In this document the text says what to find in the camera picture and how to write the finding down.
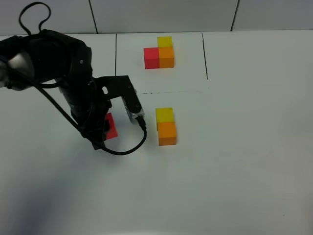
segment black line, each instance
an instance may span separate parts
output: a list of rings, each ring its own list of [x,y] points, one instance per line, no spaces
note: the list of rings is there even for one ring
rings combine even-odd
[[[203,38],[203,33],[201,33],[201,34],[202,34],[202,44],[203,44],[203,54],[204,54],[204,62],[205,62],[206,79],[208,80],[207,66],[206,66],[206,57],[205,57],[205,48],[204,48],[204,38]]]
[[[98,34],[98,29],[97,29],[97,25],[96,25],[96,20],[94,19],[94,14],[93,14],[91,2],[90,2],[90,0],[88,0],[88,2],[89,2],[89,6],[90,6],[90,11],[91,11],[91,14],[92,14],[92,19],[93,19],[94,27],[95,27],[95,29],[96,29],[96,33]]]
[[[239,4],[240,4],[240,0],[238,0],[238,2],[237,2],[237,7],[236,7],[234,19],[233,19],[233,24],[231,25],[230,31],[233,31],[233,29],[234,29],[234,25],[235,25],[235,21],[236,21],[236,17],[237,17],[237,12],[238,12],[238,9],[239,9]]]
[[[115,35],[115,75],[116,75],[117,34]]]

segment yellow cube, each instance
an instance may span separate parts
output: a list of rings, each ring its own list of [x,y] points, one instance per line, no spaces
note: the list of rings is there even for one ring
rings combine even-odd
[[[157,38],[158,47],[173,47],[172,37],[158,37]]]
[[[156,129],[157,124],[162,122],[174,122],[173,108],[156,109]]]

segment white table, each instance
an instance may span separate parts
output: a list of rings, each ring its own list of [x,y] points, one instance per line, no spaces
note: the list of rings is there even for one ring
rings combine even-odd
[[[116,73],[130,76],[148,128],[131,155],[94,151],[33,89],[0,90],[0,203],[11,211],[0,229],[9,220],[44,235],[311,234],[313,33],[204,33],[208,80],[200,33],[172,34],[176,68],[144,70],[142,48],[157,35],[117,35]],[[142,131],[112,104],[119,138],[107,146],[130,149]],[[157,144],[158,107],[174,108],[176,146]]]

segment orange block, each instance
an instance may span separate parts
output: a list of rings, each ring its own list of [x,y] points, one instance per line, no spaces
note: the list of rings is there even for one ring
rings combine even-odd
[[[174,49],[173,47],[159,47],[160,68],[174,67]]]
[[[177,133],[175,122],[160,122],[157,124],[158,145],[175,145]]]

